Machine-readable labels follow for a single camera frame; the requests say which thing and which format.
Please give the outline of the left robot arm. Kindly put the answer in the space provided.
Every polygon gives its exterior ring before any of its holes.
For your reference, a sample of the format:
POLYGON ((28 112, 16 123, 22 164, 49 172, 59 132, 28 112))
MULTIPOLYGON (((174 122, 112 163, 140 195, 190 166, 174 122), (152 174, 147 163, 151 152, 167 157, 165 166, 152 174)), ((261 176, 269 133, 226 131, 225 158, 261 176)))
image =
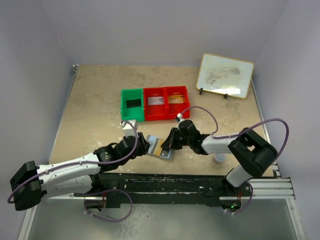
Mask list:
POLYGON ((16 211, 30 209, 44 196, 57 196, 60 184, 65 181, 80 186, 80 177, 86 177, 83 183, 85 190, 91 196, 98 196, 103 191, 103 184, 91 176, 115 170, 129 160, 146 155, 149 148, 150 144, 139 132, 137 136, 125 136, 119 143, 110 143, 62 163, 36 165, 34 161, 28 161, 10 179, 11 194, 7 202, 13 204, 16 211))

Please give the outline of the green bin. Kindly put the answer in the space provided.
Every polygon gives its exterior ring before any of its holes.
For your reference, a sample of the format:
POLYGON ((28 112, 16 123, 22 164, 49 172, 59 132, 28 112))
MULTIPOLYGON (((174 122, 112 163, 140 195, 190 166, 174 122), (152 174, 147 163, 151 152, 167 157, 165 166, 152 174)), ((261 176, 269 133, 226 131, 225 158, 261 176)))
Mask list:
POLYGON ((121 91, 120 113, 122 120, 145 121, 144 94, 142 88, 123 89, 121 91), (141 99, 141 107, 127 108, 126 101, 133 99, 141 99))

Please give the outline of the grey leather card holder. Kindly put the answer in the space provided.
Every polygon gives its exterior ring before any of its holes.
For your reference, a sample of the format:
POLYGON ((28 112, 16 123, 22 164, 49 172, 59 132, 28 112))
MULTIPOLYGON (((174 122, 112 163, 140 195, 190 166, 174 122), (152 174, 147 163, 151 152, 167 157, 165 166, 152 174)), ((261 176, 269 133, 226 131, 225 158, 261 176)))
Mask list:
POLYGON ((172 149, 162 149, 160 157, 152 156, 152 155, 149 155, 149 156, 155 157, 155 158, 159 158, 159 159, 163 159, 163 160, 170 160, 172 158, 172 156, 173 156, 173 150, 172 149))

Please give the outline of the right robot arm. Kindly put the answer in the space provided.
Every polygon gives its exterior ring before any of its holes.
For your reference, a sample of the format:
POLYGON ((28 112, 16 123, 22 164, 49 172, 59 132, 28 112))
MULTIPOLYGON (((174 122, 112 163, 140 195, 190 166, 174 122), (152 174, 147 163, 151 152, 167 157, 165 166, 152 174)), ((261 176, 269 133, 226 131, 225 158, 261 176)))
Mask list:
POLYGON ((198 155, 232 154, 236 158, 239 165, 222 183, 222 190, 228 196, 235 195, 249 179, 261 177, 278 155, 270 143, 248 127, 234 136, 213 137, 200 133, 191 120, 183 120, 173 127, 161 145, 168 150, 180 150, 184 146, 198 155))

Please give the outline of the red bin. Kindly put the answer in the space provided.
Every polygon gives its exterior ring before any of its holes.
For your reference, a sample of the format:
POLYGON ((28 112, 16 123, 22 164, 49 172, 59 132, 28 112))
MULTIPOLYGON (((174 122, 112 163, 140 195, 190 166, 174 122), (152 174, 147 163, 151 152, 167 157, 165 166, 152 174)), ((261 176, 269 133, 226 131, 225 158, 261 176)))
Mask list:
POLYGON ((166 86, 167 93, 167 109, 168 109, 168 119, 173 120, 178 113, 190 107, 190 101, 188 97, 188 90, 186 86, 166 86), (183 95, 184 103, 182 104, 169 104, 168 96, 170 95, 183 95))
POLYGON ((143 89, 144 102, 144 120, 150 121, 164 121, 167 119, 167 106, 165 100, 165 89, 163 87, 153 87, 143 89), (164 100, 163 105, 148 105, 148 97, 162 96, 164 100))

